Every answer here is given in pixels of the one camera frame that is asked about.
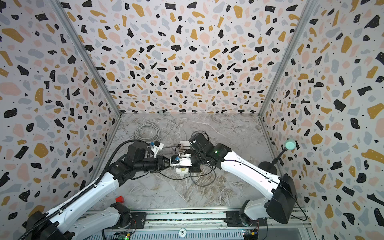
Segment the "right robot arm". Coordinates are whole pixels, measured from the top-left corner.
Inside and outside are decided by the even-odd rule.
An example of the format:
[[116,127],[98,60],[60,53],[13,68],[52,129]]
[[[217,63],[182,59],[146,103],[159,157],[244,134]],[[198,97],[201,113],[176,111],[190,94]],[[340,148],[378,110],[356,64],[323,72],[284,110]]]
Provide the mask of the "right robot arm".
[[227,223],[250,226],[261,218],[271,218],[286,225],[293,217],[294,207],[298,206],[294,180],[288,174],[278,176],[275,167],[278,158],[272,162],[261,162],[258,166],[244,160],[231,148],[213,145],[202,133],[194,134],[189,139],[195,163],[216,166],[231,173],[263,194],[257,200],[247,200],[238,213],[227,218]]

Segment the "white power strip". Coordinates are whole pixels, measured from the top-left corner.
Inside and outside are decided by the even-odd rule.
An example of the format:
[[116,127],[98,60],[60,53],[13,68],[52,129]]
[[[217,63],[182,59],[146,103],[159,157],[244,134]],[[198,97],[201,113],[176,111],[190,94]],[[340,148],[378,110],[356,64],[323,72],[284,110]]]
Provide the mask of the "white power strip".
[[180,141],[176,147],[176,159],[175,165],[176,173],[178,175],[186,176],[190,172],[192,166],[191,154],[186,153],[187,150],[191,149],[191,144],[188,141]]

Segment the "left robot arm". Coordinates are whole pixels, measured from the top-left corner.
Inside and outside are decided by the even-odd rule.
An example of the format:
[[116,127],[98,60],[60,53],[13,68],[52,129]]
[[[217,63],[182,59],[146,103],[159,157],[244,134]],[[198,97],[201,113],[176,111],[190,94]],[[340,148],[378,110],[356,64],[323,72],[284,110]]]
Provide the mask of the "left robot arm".
[[46,213],[32,214],[21,240],[82,240],[109,227],[125,228],[132,223],[131,211],[121,203],[114,203],[92,217],[82,218],[104,196],[121,187],[129,180],[136,180],[136,173],[159,173],[166,169],[169,158],[159,155],[164,145],[158,141],[146,143],[128,140],[128,151],[113,161],[115,149],[101,175],[72,198]]

